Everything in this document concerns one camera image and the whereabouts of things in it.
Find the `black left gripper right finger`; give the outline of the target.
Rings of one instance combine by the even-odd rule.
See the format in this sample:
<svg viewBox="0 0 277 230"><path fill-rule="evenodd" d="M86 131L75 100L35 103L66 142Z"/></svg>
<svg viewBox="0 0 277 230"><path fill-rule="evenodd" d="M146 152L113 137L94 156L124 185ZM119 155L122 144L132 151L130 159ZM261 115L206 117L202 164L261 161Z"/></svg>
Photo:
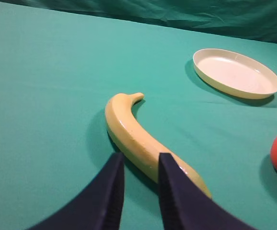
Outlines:
<svg viewBox="0 0 277 230"><path fill-rule="evenodd" d="M166 230L252 230L207 197L169 153L158 162L159 205Z"/></svg>

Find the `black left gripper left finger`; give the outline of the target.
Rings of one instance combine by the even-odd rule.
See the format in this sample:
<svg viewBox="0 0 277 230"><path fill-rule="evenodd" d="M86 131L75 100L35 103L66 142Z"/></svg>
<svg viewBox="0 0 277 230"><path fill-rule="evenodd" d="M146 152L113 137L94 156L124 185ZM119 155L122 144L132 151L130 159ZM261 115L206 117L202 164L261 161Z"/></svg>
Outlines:
<svg viewBox="0 0 277 230"><path fill-rule="evenodd" d="M113 153L74 199L31 230L118 230L124 202L124 155Z"/></svg>

